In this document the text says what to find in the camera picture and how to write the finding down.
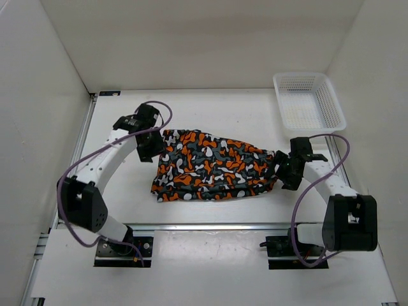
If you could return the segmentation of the orange black camouflage shorts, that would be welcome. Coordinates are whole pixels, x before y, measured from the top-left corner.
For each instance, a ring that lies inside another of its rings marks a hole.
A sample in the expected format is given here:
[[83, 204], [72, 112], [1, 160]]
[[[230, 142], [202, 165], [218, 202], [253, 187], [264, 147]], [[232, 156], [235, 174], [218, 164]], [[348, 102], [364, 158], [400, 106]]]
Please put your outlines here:
[[151, 193], [158, 202], [219, 201], [271, 191], [275, 153], [200, 130], [166, 129]]

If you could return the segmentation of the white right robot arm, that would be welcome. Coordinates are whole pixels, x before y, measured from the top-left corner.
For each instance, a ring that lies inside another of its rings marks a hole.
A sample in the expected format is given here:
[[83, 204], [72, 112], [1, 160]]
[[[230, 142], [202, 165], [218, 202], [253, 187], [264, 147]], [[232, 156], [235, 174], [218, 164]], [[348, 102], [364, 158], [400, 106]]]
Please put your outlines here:
[[330, 252], [371, 252], [377, 248], [377, 202], [373, 196], [361, 195], [347, 186], [322, 154], [278, 151], [273, 161], [275, 175], [284, 189], [295, 191], [306, 180], [326, 202], [323, 222], [296, 223], [306, 191], [299, 197], [286, 239], [289, 252], [300, 255], [309, 245]]

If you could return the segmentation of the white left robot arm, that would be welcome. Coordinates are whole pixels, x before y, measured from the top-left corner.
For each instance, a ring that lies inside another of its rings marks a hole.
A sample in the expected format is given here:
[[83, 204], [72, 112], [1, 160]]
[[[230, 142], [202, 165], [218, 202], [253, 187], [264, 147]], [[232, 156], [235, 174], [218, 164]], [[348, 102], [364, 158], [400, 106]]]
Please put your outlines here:
[[129, 132], [112, 128], [101, 148], [72, 164], [57, 182], [57, 208], [71, 236], [83, 247], [100, 240], [127, 255], [133, 250], [133, 230], [109, 214], [103, 199], [106, 185], [124, 160], [137, 148], [136, 138], [158, 135], [171, 118], [156, 126], [142, 122], [143, 129]]

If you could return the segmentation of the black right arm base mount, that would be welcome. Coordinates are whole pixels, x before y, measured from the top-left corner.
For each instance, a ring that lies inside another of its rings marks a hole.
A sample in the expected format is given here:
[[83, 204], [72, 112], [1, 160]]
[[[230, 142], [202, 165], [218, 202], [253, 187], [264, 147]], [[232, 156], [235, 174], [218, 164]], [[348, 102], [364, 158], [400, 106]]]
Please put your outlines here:
[[[289, 236], [267, 236], [259, 247], [267, 253], [269, 270], [310, 270], [296, 257]], [[323, 247], [303, 243], [297, 243], [297, 248], [308, 264], [313, 264], [324, 250]]]

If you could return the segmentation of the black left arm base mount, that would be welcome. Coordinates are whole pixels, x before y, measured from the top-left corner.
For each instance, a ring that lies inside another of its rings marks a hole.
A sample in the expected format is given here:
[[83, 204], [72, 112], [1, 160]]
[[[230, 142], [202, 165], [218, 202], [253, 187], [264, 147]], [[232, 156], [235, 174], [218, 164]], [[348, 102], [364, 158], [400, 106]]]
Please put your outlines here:
[[139, 250], [143, 260], [130, 246], [113, 244], [105, 240], [99, 241], [94, 257], [94, 266], [104, 268], [150, 268], [154, 237], [134, 236], [133, 245]]

